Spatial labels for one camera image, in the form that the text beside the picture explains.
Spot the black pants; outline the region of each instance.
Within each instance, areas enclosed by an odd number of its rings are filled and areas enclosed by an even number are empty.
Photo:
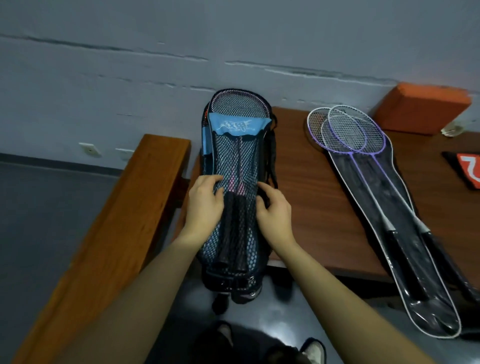
[[[215,328],[204,331],[192,348],[191,364],[240,364],[240,355]],[[311,364],[297,348],[277,345],[268,349],[262,364]]]

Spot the person's left arm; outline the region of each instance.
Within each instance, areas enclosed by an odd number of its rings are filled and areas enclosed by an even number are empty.
[[[163,327],[190,263],[220,220],[222,176],[200,176],[189,192],[185,226],[172,244],[77,337],[57,364],[143,363]]]

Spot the person's left hand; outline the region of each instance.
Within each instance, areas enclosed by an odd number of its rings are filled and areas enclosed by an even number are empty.
[[[187,217],[181,234],[198,244],[199,249],[222,217],[224,188],[213,194],[215,182],[222,179],[220,175],[200,176],[188,192]]]

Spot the orange box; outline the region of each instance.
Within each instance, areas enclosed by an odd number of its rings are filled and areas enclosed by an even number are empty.
[[[434,135],[472,103],[466,90],[399,83],[373,119],[384,130]]]

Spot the hand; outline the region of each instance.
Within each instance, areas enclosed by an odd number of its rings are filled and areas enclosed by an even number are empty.
[[[188,192],[188,207],[182,237],[198,245],[198,249],[208,239],[220,221],[223,212],[223,187],[213,194],[215,182],[223,176],[200,176]]]
[[[292,232],[292,206],[279,190],[266,183],[258,182],[258,186],[265,191],[270,199],[270,207],[257,196],[257,221],[260,231],[270,246],[279,253],[284,246],[295,244]]]

